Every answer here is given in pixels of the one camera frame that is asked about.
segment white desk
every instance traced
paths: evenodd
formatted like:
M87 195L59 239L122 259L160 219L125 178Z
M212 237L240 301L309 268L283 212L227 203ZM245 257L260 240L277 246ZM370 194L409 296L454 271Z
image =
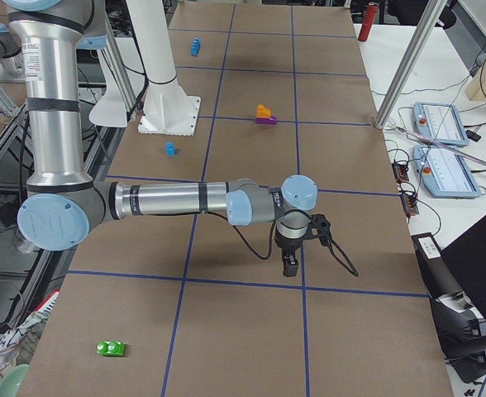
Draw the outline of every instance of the white desk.
M355 29L359 32L360 25L355 26ZM370 80L370 87L374 92L374 101L377 108L379 108L384 96L376 93L386 93L414 29L414 27L410 26L375 25L372 27L368 41L360 43L364 65ZM468 74L464 63L445 32L440 28L436 28L419 57L403 92L408 93L414 89L421 88L445 88L461 82ZM464 90L469 81L465 82L461 90L460 84L445 91L424 91L401 95L392 112L392 119L401 126L398 108L411 107L415 102L419 101L434 103L452 103L454 101L459 110L470 109L480 105L481 103L471 102L465 96ZM401 110L401 114L406 123L405 127L412 130L411 109L404 108ZM469 112L462 112L460 115L464 125L486 122L486 105ZM482 136L482 139L479 142L470 142L469 146L464 148L463 151L486 160L486 126L480 128L479 134ZM387 139L397 142L398 147L404 149L409 155L412 154L412 147L417 144L408 140L401 132L388 131L385 132L385 136ZM387 146L389 149L395 148L395 144L391 141L387 142ZM404 155L398 154L399 159L403 157ZM468 161L468 165L472 170L483 168L470 161ZM408 174L412 184L417 186L419 182L417 173L409 171ZM486 173L474 174L474 177L478 185L486 188ZM424 187L421 187L418 193L419 199L435 208L441 216L442 226L440 232L436 235L436 240L442 248L449 245L486 214L486 195L471 200L433 198ZM412 217L410 220L410 233L434 232L438 227L436 215L420 203L419 211L420 214ZM448 366L447 370L449 371L455 396L460 397L467 389L476 389L475 395L478 395L478 386L467 385L461 382L452 367Z

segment purple toy block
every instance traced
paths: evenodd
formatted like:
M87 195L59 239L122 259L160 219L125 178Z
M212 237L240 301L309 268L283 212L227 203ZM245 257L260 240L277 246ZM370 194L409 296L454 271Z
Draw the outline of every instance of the purple toy block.
M276 125L276 116L271 116L270 118L256 118L256 124L265 124L268 126L275 126Z

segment green toy block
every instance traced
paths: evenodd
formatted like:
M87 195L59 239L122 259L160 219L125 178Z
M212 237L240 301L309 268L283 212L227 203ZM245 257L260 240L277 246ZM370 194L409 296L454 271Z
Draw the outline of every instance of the green toy block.
M100 341L96 345L96 353L107 357L123 357L126 344L120 341Z

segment red cylinder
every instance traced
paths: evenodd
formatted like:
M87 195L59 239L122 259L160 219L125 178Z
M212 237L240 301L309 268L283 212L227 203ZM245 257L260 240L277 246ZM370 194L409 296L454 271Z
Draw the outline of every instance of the red cylinder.
M375 15L379 10L379 5L376 2L369 2L366 8L366 15L364 15L364 20L362 21L362 27L359 32L359 41L367 41L369 31L374 24Z

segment blue lego piece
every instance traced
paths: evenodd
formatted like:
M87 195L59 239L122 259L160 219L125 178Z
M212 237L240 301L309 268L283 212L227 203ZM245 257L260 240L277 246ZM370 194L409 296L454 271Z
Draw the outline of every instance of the blue lego piece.
M175 145L173 142L166 142L166 155L173 157L177 154L177 150L175 149Z
M201 41L195 37L192 41L192 47L190 48L190 55L197 56L199 54L199 49L201 48Z

